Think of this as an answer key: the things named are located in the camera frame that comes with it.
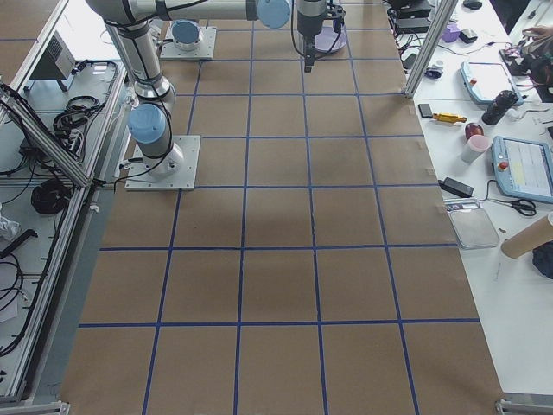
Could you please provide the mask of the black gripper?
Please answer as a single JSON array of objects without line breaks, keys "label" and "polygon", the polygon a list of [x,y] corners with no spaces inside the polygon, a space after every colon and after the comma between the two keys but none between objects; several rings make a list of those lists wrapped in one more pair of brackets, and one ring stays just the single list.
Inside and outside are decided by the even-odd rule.
[{"label": "black gripper", "polygon": [[315,37],[320,34],[325,18],[324,0],[298,0],[296,2],[298,32],[303,38],[304,73],[311,73],[315,64]]}]

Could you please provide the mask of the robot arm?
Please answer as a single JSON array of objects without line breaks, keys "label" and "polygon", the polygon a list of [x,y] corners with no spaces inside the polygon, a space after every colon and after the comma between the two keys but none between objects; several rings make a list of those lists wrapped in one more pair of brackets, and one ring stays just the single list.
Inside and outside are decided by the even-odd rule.
[{"label": "robot arm", "polygon": [[158,181],[176,173],[184,156],[172,132],[171,109],[175,89],[163,75],[149,20],[259,20],[279,29],[291,17],[293,32],[302,36],[304,70],[315,64],[315,38],[326,20],[341,21],[344,10],[332,1],[91,1],[89,7],[116,32],[124,66],[134,77],[139,105],[132,110],[128,128],[142,152],[145,175]]},{"label": "robot arm", "polygon": [[173,43],[177,48],[190,52],[200,46],[202,33],[196,21],[181,19],[172,21],[170,25]]}]

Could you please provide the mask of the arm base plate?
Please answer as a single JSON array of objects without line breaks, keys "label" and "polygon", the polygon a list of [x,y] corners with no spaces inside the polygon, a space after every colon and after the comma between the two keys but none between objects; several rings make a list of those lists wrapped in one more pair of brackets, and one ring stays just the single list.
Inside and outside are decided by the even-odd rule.
[{"label": "arm base plate", "polygon": [[217,29],[199,27],[199,40],[184,44],[175,41],[174,30],[170,28],[162,43],[160,59],[162,61],[210,61],[214,57]]},{"label": "arm base plate", "polygon": [[130,179],[124,187],[129,191],[193,190],[200,142],[198,135],[173,136],[173,149],[159,165],[156,160],[143,157],[136,144],[133,156],[142,161],[130,166]]}]

